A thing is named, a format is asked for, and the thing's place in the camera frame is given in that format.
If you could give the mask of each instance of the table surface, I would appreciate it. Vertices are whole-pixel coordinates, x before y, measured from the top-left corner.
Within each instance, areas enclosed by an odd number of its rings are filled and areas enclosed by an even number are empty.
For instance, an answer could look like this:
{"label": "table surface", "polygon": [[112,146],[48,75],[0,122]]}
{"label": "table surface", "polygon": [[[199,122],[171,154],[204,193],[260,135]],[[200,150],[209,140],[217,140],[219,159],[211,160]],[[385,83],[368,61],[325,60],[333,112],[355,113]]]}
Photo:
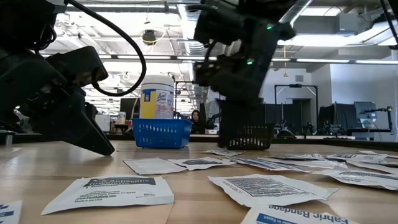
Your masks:
{"label": "table surface", "polygon": [[[173,205],[79,208],[40,216],[44,207],[76,179],[111,174],[134,174],[123,163],[125,159],[213,157],[204,151],[217,149],[216,144],[210,143],[191,143],[188,147],[179,150],[141,149],[137,148],[133,141],[112,143],[116,151],[111,157],[103,157],[64,142],[0,146],[0,203],[23,200],[21,224],[241,223],[249,209],[236,203],[221,188],[212,184],[208,176],[284,175],[320,187],[340,188],[328,201],[305,202],[291,205],[290,208],[318,213],[328,212],[362,224],[397,223],[398,193],[396,192],[347,185],[320,175],[271,172],[241,164],[162,175],[175,195]],[[273,144],[267,151],[246,151],[239,157],[255,158],[306,153],[329,155],[357,150],[323,145]]]}

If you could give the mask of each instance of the disinfecting wipes container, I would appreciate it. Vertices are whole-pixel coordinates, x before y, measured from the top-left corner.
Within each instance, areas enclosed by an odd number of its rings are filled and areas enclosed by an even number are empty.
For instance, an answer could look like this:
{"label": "disinfecting wipes container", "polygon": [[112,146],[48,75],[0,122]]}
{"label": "disinfecting wipes container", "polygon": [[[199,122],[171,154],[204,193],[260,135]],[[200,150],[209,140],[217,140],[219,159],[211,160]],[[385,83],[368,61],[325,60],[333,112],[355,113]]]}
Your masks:
{"label": "disinfecting wipes container", "polygon": [[139,117],[173,119],[174,81],[165,75],[147,75],[141,86]]}

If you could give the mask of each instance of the fluorescent light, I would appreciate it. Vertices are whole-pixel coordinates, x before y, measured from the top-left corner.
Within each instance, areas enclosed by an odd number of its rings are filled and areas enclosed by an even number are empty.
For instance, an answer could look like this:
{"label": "fluorescent light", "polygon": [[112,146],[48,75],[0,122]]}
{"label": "fluorescent light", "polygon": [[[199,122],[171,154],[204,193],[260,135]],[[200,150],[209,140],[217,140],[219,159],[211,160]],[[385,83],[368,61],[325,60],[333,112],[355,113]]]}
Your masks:
{"label": "fluorescent light", "polygon": [[289,62],[290,58],[273,58],[272,62]]}
{"label": "fluorescent light", "polygon": [[[118,55],[119,59],[139,59],[138,55]],[[144,56],[145,59],[151,60],[170,60],[170,56]]]}
{"label": "fluorescent light", "polygon": [[154,59],[154,60],[170,60],[170,56],[145,56],[145,59]]}
{"label": "fluorescent light", "polygon": [[338,59],[304,59],[298,58],[297,62],[310,62],[310,63],[348,63],[349,60],[338,60]]}
{"label": "fluorescent light", "polygon": [[295,45],[307,47],[342,47],[347,44],[354,44],[354,36],[343,37],[340,35],[325,35],[325,34],[304,34],[297,35],[290,40],[280,40],[279,45]]}
{"label": "fluorescent light", "polygon": [[392,60],[357,60],[355,63],[374,65],[398,65],[398,61]]}
{"label": "fluorescent light", "polygon": [[101,59],[111,59],[112,56],[110,56],[110,55],[100,55],[99,58],[101,58]]}
{"label": "fluorescent light", "polygon": [[139,59],[138,55],[118,55],[119,59]]}
{"label": "fluorescent light", "polygon": [[204,60],[204,57],[178,56],[179,60]]}
{"label": "fluorescent light", "polygon": [[[158,8],[160,5],[140,5],[140,4],[84,4],[86,7],[144,7],[144,8]],[[169,6],[170,9],[176,9],[175,6]]]}

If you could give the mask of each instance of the antiseptic wipe packet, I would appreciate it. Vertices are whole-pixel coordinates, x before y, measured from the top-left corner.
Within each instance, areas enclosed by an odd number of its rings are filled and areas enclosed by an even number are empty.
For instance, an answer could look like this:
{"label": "antiseptic wipe packet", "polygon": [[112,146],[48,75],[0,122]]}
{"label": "antiseptic wipe packet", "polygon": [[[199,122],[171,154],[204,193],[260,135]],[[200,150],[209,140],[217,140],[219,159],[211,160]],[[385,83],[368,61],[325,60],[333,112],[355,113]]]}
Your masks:
{"label": "antiseptic wipe packet", "polygon": [[292,205],[310,200],[327,200],[338,189],[324,189],[281,175],[253,174],[242,177],[208,177],[233,200],[246,207]]}
{"label": "antiseptic wipe packet", "polygon": [[174,203],[174,194],[161,177],[112,175],[75,180],[44,208],[42,215],[71,208],[170,203]]}
{"label": "antiseptic wipe packet", "polygon": [[252,208],[241,224],[357,224],[329,213],[312,213],[293,208],[268,205]]}

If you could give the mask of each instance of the dark hair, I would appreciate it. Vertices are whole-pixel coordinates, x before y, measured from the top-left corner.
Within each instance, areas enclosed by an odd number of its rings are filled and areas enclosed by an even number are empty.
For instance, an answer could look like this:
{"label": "dark hair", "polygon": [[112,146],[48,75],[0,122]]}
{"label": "dark hair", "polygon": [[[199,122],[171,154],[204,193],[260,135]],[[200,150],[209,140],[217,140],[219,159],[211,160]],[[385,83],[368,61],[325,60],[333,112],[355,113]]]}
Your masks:
{"label": "dark hair", "polygon": [[197,113],[197,114],[198,114],[198,120],[200,121],[200,112],[199,112],[198,110],[192,111],[192,114],[191,114],[191,121],[193,121],[193,114],[194,114],[194,113]]}

